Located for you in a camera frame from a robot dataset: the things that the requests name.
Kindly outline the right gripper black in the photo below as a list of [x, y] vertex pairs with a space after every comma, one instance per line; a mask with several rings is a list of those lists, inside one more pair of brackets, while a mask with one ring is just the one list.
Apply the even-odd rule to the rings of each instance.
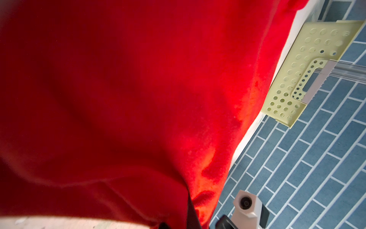
[[240, 190], [234, 199], [232, 217], [223, 215], [215, 224], [216, 229], [265, 229], [270, 212], [254, 194]]

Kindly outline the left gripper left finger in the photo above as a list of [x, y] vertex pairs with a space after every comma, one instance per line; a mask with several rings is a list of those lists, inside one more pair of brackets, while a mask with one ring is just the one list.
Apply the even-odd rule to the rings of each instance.
[[160, 225], [159, 225], [159, 228], [158, 229], [171, 229], [169, 227], [169, 225], [167, 225], [165, 222], [162, 222]]

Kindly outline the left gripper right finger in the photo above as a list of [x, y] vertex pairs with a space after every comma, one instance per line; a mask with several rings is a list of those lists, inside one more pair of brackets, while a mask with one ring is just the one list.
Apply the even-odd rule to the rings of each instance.
[[187, 208], [187, 219], [186, 219], [186, 228], [187, 229], [202, 229], [201, 223], [196, 214], [192, 199], [190, 195], [188, 195], [188, 208]]

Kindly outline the red t-shirt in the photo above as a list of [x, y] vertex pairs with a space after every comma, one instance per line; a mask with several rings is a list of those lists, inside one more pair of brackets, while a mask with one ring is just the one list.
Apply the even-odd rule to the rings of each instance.
[[1, 216], [203, 229], [307, 1], [1, 1]]

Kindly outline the pale green plastic basket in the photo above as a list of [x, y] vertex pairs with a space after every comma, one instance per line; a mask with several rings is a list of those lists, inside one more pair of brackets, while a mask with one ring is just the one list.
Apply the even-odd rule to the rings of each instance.
[[365, 25], [305, 23], [268, 91], [262, 113], [292, 128]]

